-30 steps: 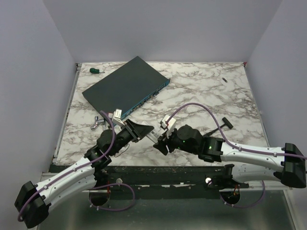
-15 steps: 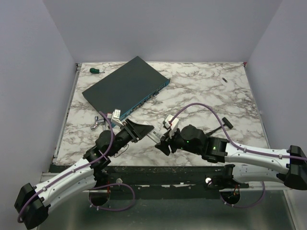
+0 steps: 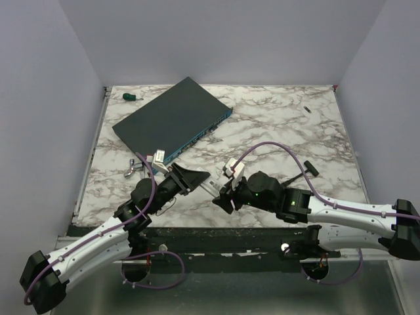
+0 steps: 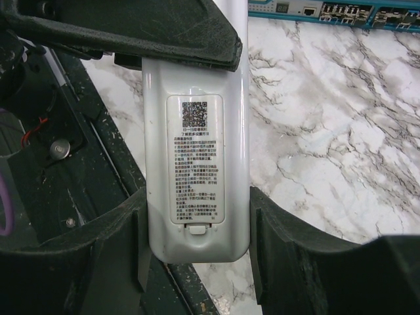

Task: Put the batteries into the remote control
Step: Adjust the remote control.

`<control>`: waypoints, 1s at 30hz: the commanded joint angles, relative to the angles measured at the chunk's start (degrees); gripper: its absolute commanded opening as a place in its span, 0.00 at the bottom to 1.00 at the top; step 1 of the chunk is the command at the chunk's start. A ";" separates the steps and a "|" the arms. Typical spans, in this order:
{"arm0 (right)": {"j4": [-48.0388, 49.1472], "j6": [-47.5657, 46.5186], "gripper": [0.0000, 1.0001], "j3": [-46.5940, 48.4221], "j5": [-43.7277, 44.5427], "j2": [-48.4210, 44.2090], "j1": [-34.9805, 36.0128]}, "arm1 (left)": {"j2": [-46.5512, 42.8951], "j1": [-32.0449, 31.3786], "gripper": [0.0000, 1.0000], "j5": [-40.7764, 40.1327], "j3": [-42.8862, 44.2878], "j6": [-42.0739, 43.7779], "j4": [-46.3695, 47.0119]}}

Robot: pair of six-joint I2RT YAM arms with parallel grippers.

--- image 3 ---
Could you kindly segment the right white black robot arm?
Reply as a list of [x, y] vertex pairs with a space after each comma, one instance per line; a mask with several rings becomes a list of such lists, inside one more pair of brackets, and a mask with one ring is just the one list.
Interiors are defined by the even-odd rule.
[[303, 252], [317, 257], [339, 249], [378, 249], [407, 261], [419, 260], [419, 214], [413, 204], [398, 199], [375, 205], [328, 198], [310, 190], [287, 188], [259, 171], [211, 186], [213, 203], [228, 214], [244, 205], [275, 214], [284, 222], [309, 224], [316, 234], [302, 240]]

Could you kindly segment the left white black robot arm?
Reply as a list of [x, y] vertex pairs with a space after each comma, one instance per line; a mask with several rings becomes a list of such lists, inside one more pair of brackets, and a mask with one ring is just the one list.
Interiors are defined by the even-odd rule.
[[98, 228], [48, 254], [40, 250], [32, 253], [19, 280], [25, 292], [24, 304], [44, 314], [59, 305], [67, 290], [91, 272], [127, 257], [141, 258], [146, 244], [138, 237], [151, 223], [150, 215], [176, 195], [194, 191], [209, 177], [207, 171], [174, 163], [160, 183], [153, 176], [139, 180], [129, 200]]

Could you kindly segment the white remote control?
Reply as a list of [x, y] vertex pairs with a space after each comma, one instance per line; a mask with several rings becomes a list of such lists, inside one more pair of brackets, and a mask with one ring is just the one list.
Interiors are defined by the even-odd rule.
[[203, 188], [213, 198], [217, 198], [220, 195], [220, 191], [223, 188], [223, 185], [213, 178], [208, 178], [200, 184], [200, 187]]

